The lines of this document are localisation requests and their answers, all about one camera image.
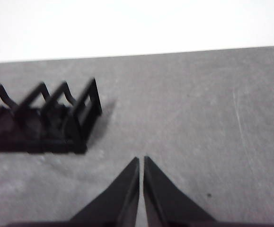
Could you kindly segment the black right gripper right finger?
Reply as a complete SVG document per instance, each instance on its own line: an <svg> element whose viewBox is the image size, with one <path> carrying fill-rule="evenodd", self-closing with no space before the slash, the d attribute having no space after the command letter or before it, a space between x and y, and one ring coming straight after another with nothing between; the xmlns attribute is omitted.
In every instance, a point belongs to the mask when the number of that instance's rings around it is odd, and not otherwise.
<svg viewBox="0 0 274 227"><path fill-rule="evenodd" d="M149 156L144 157L143 195L149 222L216 222L180 191Z"/></svg>

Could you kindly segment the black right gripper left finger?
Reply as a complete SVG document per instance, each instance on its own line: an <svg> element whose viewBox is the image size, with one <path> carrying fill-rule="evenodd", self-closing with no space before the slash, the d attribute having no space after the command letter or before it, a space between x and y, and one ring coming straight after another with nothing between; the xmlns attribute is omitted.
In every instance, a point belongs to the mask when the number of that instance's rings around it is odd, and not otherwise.
<svg viewBox="0 0 274 227"><path fill-rule="evenodd" d="M123 222L133 208L133 219L139 199L140 161L134 157L111 184L70 222Z"/></svg>

